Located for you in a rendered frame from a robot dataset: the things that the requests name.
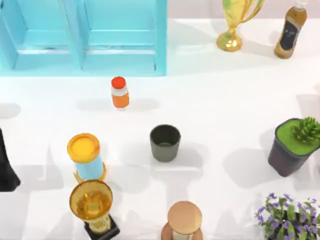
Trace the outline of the dark grey cup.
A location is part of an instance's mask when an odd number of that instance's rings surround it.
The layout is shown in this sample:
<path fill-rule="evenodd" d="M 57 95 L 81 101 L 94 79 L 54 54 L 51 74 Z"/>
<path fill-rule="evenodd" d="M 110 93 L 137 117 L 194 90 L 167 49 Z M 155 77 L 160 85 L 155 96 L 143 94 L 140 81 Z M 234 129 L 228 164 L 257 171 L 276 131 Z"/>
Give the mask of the dark grey cup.
<path fill-rule="evenodd" d="M 173 125 L 160 124 L 154 127 L 150 134 L 152 156 L 159 162 L 168 163 L 178 154 L 181 133 Z"/>

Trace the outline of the orange bottle with red cap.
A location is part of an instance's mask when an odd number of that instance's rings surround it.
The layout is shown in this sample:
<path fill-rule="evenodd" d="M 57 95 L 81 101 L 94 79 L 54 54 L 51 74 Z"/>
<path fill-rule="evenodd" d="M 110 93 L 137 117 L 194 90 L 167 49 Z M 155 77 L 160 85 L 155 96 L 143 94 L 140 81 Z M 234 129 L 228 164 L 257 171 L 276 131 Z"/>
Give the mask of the orange bottle with red cap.
<path fill-rule="evenodd" d="M 117 109 L 125 109 L 129 105 L 129 92 L 124 77 L 116 76 L 111 80 L 111 98 Z"/>

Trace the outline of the yellow and blue can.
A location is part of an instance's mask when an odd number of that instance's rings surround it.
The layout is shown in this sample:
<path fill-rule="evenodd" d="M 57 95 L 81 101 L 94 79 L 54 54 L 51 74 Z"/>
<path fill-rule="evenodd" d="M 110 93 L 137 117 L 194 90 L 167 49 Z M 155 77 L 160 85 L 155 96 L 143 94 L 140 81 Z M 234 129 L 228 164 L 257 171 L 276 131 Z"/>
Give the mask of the yellow and blue can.
<path fill-rule="evenodd" d="M 72 137 L 67 144 L 67 153 L 74 162 L 73 173 L 78 183 L 87 180 L 104 181 L 107 175 L 106 165 L 100 156 L 100 142 L 90 133 L 80 133 Z"/>

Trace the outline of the light blue rack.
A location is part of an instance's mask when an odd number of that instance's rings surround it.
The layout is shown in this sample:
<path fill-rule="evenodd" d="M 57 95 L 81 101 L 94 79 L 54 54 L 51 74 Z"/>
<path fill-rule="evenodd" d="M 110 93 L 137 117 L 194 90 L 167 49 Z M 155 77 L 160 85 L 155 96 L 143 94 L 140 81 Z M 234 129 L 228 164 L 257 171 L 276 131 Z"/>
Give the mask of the light blue rack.
<path fill-rule="evenodd" d="M 167 0 L 0 0 L 0 76 L 163 76 Z"/>

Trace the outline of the wooden hourglass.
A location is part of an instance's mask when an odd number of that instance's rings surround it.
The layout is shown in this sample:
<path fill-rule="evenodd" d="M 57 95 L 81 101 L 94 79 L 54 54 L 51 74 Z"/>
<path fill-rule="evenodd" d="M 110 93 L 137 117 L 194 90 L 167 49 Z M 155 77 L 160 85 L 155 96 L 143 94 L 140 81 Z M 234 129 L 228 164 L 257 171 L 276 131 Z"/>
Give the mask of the wooden hourglass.
<path fill-rule="evenodd" d="M 201 210 L 190 201 L 178 201 L 168 211 L 161 240 L 204 240 L 201 225 Z"/>

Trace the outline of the amber trophy on black base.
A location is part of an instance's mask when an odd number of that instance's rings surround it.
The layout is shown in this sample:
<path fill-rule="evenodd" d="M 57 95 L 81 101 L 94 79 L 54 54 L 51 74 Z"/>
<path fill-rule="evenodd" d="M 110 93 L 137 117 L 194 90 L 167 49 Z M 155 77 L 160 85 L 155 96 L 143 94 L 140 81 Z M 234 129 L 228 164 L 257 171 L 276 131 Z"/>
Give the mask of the amber trophy on black base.
<path fill-rule="evenodd" d="M 120 229 L 110 215 L 113 192 L 103 181 L 93 179 L 78 184 L 70 194 L 72 213 L 84 222 L 90 240 L 112 240 Z"/>

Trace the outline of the dark pot with green succulent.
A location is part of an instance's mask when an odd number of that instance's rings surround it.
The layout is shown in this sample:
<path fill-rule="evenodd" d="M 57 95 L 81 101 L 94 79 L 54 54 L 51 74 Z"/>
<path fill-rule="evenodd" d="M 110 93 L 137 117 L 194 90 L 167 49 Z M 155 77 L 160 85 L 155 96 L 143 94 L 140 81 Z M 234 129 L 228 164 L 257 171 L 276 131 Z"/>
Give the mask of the dark pot with green succulent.
<path fill-rule="evenodd" d="M 320 123 L 313 117 L 290 118 L 274 131 L 268 163 L 282 177 L 295 173 L 320 149 Z"/>

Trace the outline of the brown bottle with black label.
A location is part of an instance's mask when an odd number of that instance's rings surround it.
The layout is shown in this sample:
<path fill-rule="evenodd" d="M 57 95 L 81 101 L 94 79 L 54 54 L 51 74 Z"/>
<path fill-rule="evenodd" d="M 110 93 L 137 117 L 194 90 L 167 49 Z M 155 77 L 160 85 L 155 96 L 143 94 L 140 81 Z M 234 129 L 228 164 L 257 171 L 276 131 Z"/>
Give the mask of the brown bottle with black label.
<path fill-rule="evenodd" d="M 289 59 L 295 50 L 301 29 L 307 20 L 308 0 L 295 0 L 286 12 L 280 38 L 275 45 L 274 54 L 280 59 Z"/>

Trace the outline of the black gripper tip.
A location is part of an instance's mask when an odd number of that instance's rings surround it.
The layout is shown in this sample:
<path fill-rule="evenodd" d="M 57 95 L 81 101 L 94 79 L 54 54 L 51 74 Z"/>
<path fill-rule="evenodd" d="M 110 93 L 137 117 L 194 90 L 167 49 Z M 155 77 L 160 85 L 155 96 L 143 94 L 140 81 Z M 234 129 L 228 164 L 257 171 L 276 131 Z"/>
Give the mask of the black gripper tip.
<path fill-rule="evenodd" d="M 10 164 L 0 128 L 0 192 L 13 192 L 20 184 L 21 181 Z"/>

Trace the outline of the purple flower plant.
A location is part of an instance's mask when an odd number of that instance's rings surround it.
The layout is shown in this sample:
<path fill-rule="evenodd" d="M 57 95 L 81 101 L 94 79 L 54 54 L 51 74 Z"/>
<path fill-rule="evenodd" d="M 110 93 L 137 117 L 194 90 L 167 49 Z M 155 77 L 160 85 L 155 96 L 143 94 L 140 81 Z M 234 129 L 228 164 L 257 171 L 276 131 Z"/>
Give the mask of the purple flower plant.
<path fill-rule="evenodd" d="M 320 240 L 320 203 L 270 193 L 254 215 L 264 240 Z"/>

